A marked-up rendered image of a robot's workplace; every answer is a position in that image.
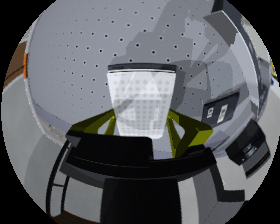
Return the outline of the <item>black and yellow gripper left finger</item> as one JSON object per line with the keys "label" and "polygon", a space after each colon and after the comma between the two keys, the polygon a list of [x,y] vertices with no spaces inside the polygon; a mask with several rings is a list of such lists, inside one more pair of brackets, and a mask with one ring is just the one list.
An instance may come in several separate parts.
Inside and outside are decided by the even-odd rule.
{"label": "black and yellow gripper left finger", "polygon": [[110,122],[104,134],[114,135],[115,125],[116,125],[116,116],[115,116],[114,109],[110,109],[102,114],[75,123],[71,126],[69,130],[98,134],[98,129],[103,124],[105,124],[109,119]]}

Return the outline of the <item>white pcr plate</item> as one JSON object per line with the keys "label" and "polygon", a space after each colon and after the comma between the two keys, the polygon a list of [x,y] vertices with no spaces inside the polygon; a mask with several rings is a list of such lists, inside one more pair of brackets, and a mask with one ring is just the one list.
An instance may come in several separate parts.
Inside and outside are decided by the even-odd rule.
{"label": "white pcr plate", "polygon": [[120,135],[163,135],[176,73],[164,69],[117,69],[107,73]]}

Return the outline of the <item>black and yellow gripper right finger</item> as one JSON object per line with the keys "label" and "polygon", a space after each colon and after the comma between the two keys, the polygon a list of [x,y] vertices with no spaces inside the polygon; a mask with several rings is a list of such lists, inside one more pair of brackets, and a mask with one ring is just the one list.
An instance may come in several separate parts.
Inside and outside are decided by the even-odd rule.
{"label": "black and yellow gripper right finger", "polygon": [[[180,139],[172,119],[185,130],[182,139]],[[180,114],[170,108],[166,122],[173,158],[180,157],[191,146],[204,144],[213,133],[210,125]]]}

